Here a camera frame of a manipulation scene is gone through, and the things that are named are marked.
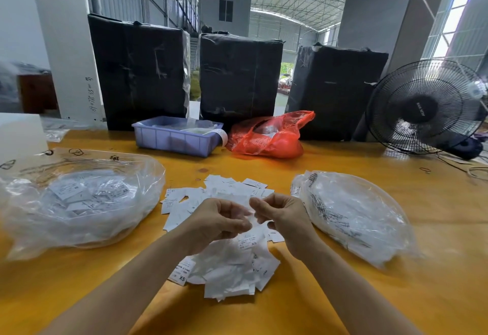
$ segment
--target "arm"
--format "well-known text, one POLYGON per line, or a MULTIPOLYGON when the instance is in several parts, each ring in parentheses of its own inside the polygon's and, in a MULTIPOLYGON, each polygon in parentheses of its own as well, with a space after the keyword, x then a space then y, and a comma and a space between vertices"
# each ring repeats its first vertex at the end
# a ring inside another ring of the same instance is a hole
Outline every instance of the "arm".
POLYGON ((180 226, 153 242, 40 335, 127 334, 183 258, 214 240, 250 230, 251 223, 244 218, 248 214, 227 200, 204 200, 180 226))
POLYGON ((351 335, 418 335, 420 331, 315 233, 300 199, 272 194, 251 199, 258 222, 285 239, 313 274, 351 335))

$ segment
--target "red plastic bag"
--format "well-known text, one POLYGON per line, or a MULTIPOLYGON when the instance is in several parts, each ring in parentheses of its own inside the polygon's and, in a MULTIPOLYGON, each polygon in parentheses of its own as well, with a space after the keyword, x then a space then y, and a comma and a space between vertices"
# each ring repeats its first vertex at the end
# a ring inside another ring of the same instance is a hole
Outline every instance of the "red plastic bag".
POLYGON ((227 148, 239 154, 296 158, 303 154, 298 131, 315 117, 313 111, 253 118, 235 124, 227 148))

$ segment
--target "black wrapped package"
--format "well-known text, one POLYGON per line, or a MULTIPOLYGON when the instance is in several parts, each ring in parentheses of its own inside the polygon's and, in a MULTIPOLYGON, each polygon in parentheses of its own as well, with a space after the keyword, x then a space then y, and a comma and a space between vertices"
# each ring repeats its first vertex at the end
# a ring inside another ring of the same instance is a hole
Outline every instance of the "black wrapped package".
POLYGON ((316 115, 300 139, 350 141, 387 60, 387 53, 370 50, 300 47, 285 112, 316 115))
POLYGON ((201 118, 228 131, 237 122, 273 116, 282 53, 281 40, 202 34, 201 118))
POLYGON ((109 130, 134 130, 133 123, 156 116, 187 116, 187 32, 97 15, 88 21, 109 130))

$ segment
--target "plastic tray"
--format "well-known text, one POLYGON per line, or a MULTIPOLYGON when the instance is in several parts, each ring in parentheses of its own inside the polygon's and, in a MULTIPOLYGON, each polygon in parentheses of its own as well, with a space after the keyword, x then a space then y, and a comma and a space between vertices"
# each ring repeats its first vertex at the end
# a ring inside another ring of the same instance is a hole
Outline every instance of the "plastic tray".
MULTIPOLYGON (((175 129, 153 127, 153 125, 185 123, 186 120, 185 118, 174 118, 172 116, 158 116, 132 124, 136 133, 137 146, 206 158, 222 141, 218 133, 201 135, 175 129)), ((218 129, 223 127, 222 123, 215 122, 215 124, 217 124, 218 129)))

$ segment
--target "orange table surface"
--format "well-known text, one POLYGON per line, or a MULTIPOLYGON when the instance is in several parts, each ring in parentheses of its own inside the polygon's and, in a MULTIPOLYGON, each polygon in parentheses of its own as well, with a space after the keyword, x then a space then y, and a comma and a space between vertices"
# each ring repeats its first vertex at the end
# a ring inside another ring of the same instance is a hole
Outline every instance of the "orange table surface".
MULTIPOLYGON (((165 189, 204 186, 208 174, 252 178, 281 193, 289 193, 293 177, 305 170, 365 178, 402 206, 420 256, 396 257, 377 270, 319 232, 322 239, 425 333, 488 333, 488 182, 471 179, 435 157, 387 157, 377 143, 303 146, 302 157, 278 160, 221 148, 207 159, 138 149, 134 134, 126 132, 70 131, 62 143, 51 144, 154 156, 166 168, 165 189)), ((111 246, 56 249, 29 261, 0 263, 0 334, 32 334, 45 327, 161 236, 167 215, 160 212, 158 204, 128 237, 111 246)), ((10 246, 1 233, 2 256, 10 246)), ((269 248, 281 264, 263 292, 217 303, 204 299, 202 285, 166 282, 131 333, 346 334, 313 276, 285 243, 269 243, 269 248)))

